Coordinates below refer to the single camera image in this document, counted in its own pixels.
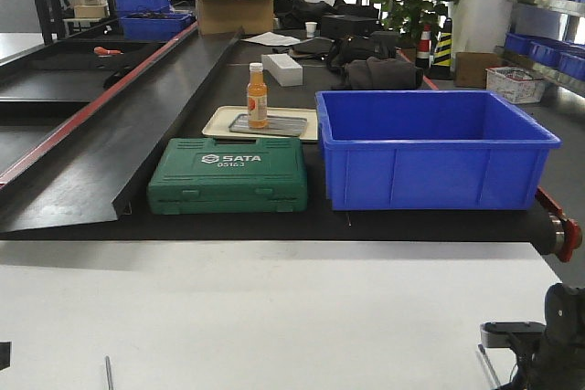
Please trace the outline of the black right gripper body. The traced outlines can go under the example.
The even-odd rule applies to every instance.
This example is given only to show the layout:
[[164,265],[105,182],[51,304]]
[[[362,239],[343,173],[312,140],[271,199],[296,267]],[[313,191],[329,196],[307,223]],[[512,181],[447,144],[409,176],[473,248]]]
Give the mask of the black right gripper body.
[[545,323],[489,321],[480,326],[481,344],[516,356],[516,373],[500,389],[582,389],[584,387],[584,289],[564,283],[549,287]]

